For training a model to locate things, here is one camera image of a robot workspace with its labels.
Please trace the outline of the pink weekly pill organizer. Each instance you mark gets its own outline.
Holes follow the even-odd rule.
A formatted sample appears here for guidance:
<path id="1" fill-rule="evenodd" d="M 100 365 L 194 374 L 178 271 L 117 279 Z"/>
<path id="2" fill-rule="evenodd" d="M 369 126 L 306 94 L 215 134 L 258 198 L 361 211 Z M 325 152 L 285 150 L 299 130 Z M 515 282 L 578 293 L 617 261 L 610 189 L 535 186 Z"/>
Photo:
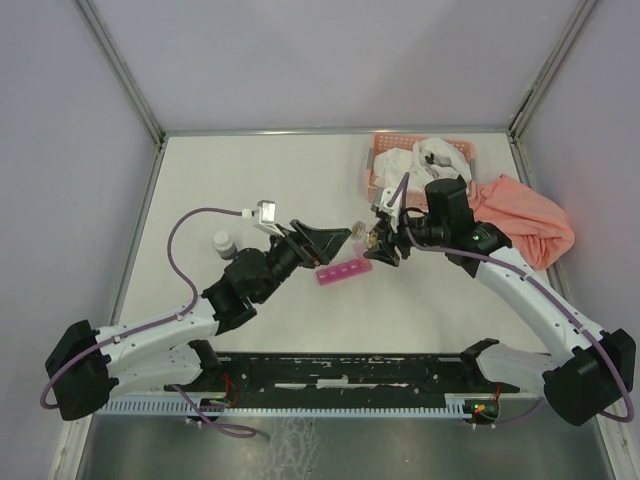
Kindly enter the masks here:
<path id="1" fill-rule="evenodd" d="M 364 243 L 355 243 L 353 250 L 354 257 L 352 259 L 326 266 L 316 271 L 316 279 L 320 286 L 335 284 L 369 273 L 372 270 L 373 266 L 371 261 L 364 256 L 366 245 Z"/>

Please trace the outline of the amber pill bottle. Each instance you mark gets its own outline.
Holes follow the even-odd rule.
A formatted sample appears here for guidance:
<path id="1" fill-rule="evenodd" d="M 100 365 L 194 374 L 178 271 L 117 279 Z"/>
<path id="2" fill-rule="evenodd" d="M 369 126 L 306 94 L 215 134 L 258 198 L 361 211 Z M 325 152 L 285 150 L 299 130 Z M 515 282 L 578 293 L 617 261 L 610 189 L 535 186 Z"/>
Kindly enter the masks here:
<path id="1" fill-rule="evenodd" d="M 351 239 L 358 244 L 370 246 L 375 241 L 374 225 L 356 221 L 351 227 Z"/>

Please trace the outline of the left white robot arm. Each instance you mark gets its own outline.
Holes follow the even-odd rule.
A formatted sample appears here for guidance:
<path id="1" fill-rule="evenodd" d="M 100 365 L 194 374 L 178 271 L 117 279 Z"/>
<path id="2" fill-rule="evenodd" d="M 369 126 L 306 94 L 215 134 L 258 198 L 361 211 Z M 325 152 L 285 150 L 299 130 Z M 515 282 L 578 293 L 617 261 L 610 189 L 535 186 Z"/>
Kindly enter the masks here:
<path id="1" fill-rule="evenodd" d="M 45 361 L 49 382 L 41 405 L 65 421 L 91 415 L 135 391 L 185 386 L 209 390 L 221 378 L 208 338 L 235 330 L 298 268 L 328 265 L 348 241 L 347 228 L 318 229 L 293 220 L 266 251 L 239 250 L 221 278 L 181 308 L 133 325 L 70 325 Z"/>

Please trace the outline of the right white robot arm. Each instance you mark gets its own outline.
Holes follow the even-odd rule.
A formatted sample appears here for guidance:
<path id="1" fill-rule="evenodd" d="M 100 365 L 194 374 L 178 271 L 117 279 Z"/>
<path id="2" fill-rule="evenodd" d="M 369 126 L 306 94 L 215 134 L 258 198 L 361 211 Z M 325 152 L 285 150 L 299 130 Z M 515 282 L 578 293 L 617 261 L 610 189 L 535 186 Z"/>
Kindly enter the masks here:
<path id="1" fill-rule="evenodd" d="M 376 191 L 371 208 L 377 222 L 366 258 L 397 267 L 413 249 L 444 254 L 510 306 L 546 349 L 532 353 L 483 340 L 466 350 L 469 360 L 458 368 L 463 386 L 515 386 L 574 426 L 596 415 L 632 422 L 633 338 L 623 329 L 606 331 L 541 282 L 501 230 L 475 220 L 462 178 L 428 184 L 425 212 L 407 206 L 408 183 L 403 178 L 397 187 Z"/>

